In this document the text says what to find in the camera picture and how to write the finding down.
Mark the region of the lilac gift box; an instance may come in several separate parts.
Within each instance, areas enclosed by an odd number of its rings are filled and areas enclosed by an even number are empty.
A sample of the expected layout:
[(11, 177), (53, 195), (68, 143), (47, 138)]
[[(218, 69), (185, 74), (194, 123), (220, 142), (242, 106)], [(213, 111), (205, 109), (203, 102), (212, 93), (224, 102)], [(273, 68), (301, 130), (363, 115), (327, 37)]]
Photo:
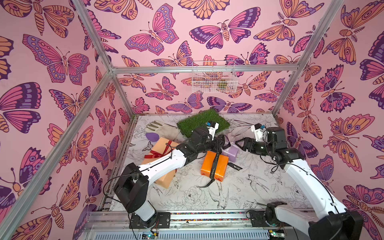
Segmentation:
[(240, 149), (236, 145), (231, 145), (226, 149), (222, 148), (222, 155), (227, 156), (230, 162), (235, 163), (237, 161), (239, 150)]

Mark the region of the orange gift box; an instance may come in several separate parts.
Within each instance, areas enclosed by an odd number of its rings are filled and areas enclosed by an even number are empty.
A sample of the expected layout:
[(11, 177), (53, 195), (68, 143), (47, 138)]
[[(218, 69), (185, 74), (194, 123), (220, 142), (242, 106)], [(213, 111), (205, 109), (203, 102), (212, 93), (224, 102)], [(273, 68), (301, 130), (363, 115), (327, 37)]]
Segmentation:
[(201, 175), (222, 182), (228, 163), (229, 158), (227, 156), (208, 151), (201, 167)]

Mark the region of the black lettered ribbon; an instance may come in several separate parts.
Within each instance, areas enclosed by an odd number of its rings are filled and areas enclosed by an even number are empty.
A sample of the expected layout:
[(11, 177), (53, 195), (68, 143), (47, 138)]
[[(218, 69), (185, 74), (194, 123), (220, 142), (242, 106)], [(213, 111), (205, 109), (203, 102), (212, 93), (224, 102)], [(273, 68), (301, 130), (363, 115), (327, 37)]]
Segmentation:
[(236, 171), (243, 169), (236, 165), (239, 149), (231, 144), (226, 135), (219, 135), (212, 144), (213, 148), (206, 153), (201, 167), (201, 175), (210, 178), (210, 181), (200, 188), (207, 188), (215, 181), (222, 182), (227, 167)]

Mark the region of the large tan gift box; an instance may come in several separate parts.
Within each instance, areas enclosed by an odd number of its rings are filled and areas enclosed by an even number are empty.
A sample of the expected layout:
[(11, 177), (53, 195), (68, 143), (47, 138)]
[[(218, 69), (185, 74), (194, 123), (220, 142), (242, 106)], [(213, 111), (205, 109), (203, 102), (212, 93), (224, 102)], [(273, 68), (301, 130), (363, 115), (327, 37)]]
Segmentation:
[[(160, 138), (159, 141), (165, 141), (168, 139)], [(177, 146), (178, 144), (176, 142), (172, 141), (172, 150)], [(164, 157), (158, 158), (158, 159), (145, 159), (142, 162), (142, 165), (146, 164), (153, 164), (155, 166), (155, 170), (162, 170), (165, 169), (165, 166), (168, 165), (168, 162), (172, 162), (170, 159), (170, 153), (165, 155)], [(163, 188), (168, 188), (171, 185), (171, 182), (176, 174), (177, 170), (173, 169), (171, 171), (168, 171), (166, 174), (159, 177), (155, 183)]]

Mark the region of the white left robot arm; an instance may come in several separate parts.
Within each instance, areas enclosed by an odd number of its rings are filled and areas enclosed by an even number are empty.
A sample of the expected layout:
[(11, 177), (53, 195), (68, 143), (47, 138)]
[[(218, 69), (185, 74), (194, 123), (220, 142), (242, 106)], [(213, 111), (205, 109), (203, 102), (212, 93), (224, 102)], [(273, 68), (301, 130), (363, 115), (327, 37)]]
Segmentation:
[(126, 211), (139, 216), (147, 228), (153, 226), (158, 212), (147, 200), (149, 186), (165, 174), (193, 162), (199, 154), (209, 151), (216, 153), (213, 163), (216, 167), (222, 150), (231, 146), (227, 136), (215, 136), (218, 128), (218, 123), (198, 127), (183, 143), (175, 147), (166, 143), (170, 152), (165, 156), (140, 166), (134, 163), (127, 165), (114, 186), (114, 193)]

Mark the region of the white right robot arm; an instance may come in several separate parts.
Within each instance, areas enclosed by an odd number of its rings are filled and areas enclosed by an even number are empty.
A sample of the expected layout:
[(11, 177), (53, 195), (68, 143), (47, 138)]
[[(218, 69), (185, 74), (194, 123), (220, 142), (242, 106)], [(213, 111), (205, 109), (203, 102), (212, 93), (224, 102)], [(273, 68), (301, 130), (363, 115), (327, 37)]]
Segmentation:
[(314, 210), (305, 213), (284, 202), (269, 203), (265, 209), (266, 223), (270, 226), (286, 223), (311, 240), (358, 240), (363, 217), (356, 210), (348, 210), (334, 197), (315, 176), (299, 150), (289, 148), (285, 130), (256, 124), (251, 131), (255, 137), (235, 141), (237, 147), (254, 155), (271, 157), (276, 167), (296, 182)]

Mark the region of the red ribbon bow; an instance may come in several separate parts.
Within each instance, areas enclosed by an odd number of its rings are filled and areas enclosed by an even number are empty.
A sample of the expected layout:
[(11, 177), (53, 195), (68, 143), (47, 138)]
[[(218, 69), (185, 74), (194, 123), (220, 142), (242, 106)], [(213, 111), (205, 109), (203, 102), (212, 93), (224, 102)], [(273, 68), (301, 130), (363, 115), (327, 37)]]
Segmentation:
[(150, 153), (145, 155), (145, 159), (158, 159), (164, 157), (172, 151), (172, 141), (158, 141), (150, 150)]

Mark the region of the green artificial grass mat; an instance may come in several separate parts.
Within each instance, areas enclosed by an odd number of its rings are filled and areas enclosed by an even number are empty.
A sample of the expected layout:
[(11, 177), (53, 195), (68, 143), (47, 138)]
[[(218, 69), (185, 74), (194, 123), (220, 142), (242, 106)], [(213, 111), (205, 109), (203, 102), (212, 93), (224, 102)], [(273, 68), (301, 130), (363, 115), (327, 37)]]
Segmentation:
[(206, 126), (206, 123), (209, 121), (219, 124), (217, 133), (230, 127), (230, 123), (213, 109), (202, 111), (201, 113), (183, 119), (177, 123), (177, 126), (181, 131), (181, 134), (189, 138), (196, 128)]

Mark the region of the beige gardening glove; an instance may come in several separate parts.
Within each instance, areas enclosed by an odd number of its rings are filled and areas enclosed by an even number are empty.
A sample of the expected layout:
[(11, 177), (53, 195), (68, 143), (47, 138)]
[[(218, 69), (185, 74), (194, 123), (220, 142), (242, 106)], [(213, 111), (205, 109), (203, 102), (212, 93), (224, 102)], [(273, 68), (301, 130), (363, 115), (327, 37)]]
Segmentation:
[(157, 133), (160, 138), (165, 138), (173, 141), (180, 133), (180, 130), (160, 121), (152, 121), (145, 127), (146, 133)]

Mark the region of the green item in basket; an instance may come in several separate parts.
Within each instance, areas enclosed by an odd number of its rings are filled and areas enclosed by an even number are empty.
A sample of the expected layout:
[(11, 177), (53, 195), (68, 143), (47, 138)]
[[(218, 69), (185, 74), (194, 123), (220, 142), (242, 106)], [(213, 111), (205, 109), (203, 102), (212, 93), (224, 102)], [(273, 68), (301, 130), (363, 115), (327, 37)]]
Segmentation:
[(227, 89), (227, 81), (225, 80), (220, 80), (218, 81), (218, 84), (217, 84), (217, 90), (218, 91), (225, 91)]

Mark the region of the purple pink hand trowel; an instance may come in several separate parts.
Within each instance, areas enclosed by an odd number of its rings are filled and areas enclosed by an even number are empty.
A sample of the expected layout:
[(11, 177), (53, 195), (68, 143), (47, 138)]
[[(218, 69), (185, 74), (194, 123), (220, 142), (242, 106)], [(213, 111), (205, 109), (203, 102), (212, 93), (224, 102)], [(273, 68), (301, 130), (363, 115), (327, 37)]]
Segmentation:
[(160, 136), (157, 133), (146, 133), (146, 138), (150, 142), (157, 142), (160, 139)]

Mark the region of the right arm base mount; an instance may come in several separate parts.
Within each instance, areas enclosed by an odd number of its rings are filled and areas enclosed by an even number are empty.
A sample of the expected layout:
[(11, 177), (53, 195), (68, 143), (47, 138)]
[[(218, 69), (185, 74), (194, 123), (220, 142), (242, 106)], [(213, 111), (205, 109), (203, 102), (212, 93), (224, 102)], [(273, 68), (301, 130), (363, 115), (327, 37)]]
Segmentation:
[(252, 226), (255, 227), (257, 224), (262, 224), (264, 222), (269, 227), (280, 227), (283, 222), (278, 220), (277, 214), (276, 214), (276, 208), (278, 206), (284, 206), (287, 205), (285, 202), (277, 201), (277, 202), (271, 202), (266, 205), (261, 204), (262, 206), (266, 207), (264, 212), (262, 211), (256, 211), (256, 210), (247, 210), (246, 211), (246, 217), (251, 221)]

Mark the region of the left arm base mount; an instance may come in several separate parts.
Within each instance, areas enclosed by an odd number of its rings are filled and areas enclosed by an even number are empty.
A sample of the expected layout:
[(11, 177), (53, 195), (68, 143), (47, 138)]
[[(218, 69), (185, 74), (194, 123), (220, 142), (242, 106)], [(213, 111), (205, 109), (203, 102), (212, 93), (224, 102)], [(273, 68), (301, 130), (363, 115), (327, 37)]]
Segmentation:
[(168, 229), (171, 223), (170, 212), (155, 212), (147, 221), (143, 221), (139, 215), (132, 213), (129, 228), (130, 229)]

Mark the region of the aluminium front rail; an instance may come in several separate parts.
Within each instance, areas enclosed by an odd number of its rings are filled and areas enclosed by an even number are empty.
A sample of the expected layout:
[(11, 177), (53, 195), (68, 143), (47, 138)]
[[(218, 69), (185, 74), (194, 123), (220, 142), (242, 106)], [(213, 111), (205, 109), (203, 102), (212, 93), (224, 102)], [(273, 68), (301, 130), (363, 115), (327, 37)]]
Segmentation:
[(160, 212), (154, 227), (126, 212), (91, 213), (82, 240), (308, 240), (298, 228), (270, 226), (265, 212), (255, 210)]

